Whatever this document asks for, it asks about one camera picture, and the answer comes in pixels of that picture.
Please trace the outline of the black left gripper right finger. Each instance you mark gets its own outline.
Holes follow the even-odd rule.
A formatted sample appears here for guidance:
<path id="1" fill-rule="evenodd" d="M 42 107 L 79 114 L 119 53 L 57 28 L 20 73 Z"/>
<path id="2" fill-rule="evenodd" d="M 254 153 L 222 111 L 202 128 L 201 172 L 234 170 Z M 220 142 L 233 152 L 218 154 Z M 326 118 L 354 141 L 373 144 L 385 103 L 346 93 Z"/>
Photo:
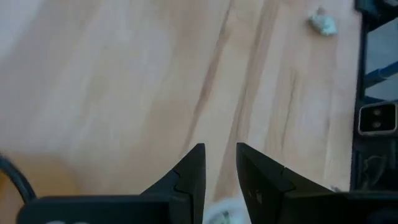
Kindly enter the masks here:
<path id="1" fill-rule="evenodd" d="M 236 167 L 252 223 L 313 223 L 310 202 L 291 205 L 291 196 L 331 193 L 243 142 L 236 144 Z"/>

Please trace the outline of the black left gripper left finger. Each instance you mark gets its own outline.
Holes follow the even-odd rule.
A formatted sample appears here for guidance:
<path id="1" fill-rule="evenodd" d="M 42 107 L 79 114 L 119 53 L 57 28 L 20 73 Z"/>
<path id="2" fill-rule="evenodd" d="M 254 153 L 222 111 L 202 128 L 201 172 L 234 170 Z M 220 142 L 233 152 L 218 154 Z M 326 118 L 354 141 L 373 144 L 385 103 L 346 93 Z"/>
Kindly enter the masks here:
<path id="1" fill-rule="evenodd" d="M 169 198 L 169 222 L 202 224 L 206 191 L 206 154 L 196 144 L 160 180 L 141 193 Z"/>

